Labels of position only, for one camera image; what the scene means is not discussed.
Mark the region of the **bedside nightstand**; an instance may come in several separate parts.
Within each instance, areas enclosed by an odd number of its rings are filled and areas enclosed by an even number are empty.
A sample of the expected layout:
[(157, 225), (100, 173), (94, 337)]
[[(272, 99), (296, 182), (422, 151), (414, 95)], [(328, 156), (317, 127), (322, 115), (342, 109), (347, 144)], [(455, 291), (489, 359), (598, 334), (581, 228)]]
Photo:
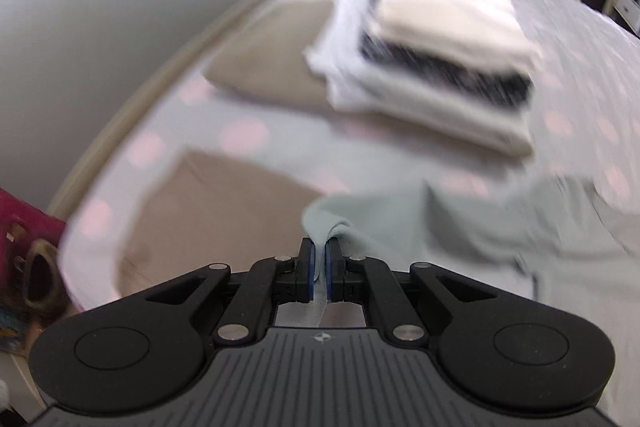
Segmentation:
[(606, 0), (603, 13), (616, 24), (638, 37), (640, 29), (639, 5), (634, 0)]

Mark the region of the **folded clothes stack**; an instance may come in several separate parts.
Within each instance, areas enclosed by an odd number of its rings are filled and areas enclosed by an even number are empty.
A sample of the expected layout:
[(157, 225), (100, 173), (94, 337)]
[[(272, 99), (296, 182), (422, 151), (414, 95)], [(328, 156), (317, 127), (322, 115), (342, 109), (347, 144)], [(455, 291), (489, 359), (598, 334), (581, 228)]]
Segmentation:
[(512, 0), (334, 0), (305, 58), (340, 112), (394, 117), (508, 157), (533, 152), (542, 52)]

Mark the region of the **red bag on floor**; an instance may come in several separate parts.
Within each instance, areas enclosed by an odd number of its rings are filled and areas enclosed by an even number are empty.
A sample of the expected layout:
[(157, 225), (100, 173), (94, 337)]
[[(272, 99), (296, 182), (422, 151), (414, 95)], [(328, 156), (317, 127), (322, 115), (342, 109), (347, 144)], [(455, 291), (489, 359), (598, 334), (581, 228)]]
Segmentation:
[(66, 223), (1, 192), (1, 350), (27, 351), (29, 329), (60, 317), (70, 297), (58, 267)]

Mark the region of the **grey long-sleeve shirt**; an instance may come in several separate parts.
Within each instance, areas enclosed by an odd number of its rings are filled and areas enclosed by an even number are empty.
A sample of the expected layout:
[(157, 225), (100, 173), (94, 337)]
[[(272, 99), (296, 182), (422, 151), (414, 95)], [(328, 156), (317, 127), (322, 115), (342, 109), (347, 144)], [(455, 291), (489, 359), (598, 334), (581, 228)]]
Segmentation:
[(602, 329), (639, 323), (639, 218), (611, 207), (594, 184), (549, 176), (505, 198), (448, 193), (423, 183), (405, 190), (334, 195), (303, 214), (316, 242), (396, 269), (418, 260), (518, 270), (537, 300)]

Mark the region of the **grey pink-dotted bedspread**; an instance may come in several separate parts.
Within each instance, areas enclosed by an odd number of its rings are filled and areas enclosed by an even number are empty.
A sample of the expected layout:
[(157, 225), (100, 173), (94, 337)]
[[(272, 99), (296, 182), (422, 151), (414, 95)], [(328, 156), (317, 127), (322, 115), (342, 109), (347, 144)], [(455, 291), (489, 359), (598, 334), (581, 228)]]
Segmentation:
[[(544, 51), (528, 117), (532, 155), (504, 158), (376, 115), (258, 103), (206, 80), (208, 62), (220, 55), (213, 49), (127, 134), (70, 221), (61, 265), (75, 305), (88, 310), (122, 297), (120, 248), (146, 198), (190, 150), (284, 174), (320, 193), (311, 204), (423, 183), (495, 200), (569, 176), (592, 182), (608, 205), (639, 218), (638, 39), (574, 0), (513, 2), (526, 35)], [(536, 299), (534, 282), (518, 270), (433, 263)], [(639, 323), (603, 330), (616, 366), (601, 409), (617, 424), (637, 425)]]

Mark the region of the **folded beige garment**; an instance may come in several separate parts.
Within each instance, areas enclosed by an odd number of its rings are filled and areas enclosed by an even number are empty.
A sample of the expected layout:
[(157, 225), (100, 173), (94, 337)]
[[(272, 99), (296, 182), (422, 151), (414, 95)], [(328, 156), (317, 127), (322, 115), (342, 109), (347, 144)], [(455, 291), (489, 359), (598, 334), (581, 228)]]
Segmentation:
[(211, 263), (246, 271), (294, 256), (313, 188), (248, 161), (190, 150), (143, 203), (120, 248), (119, 294), (129, 296)]

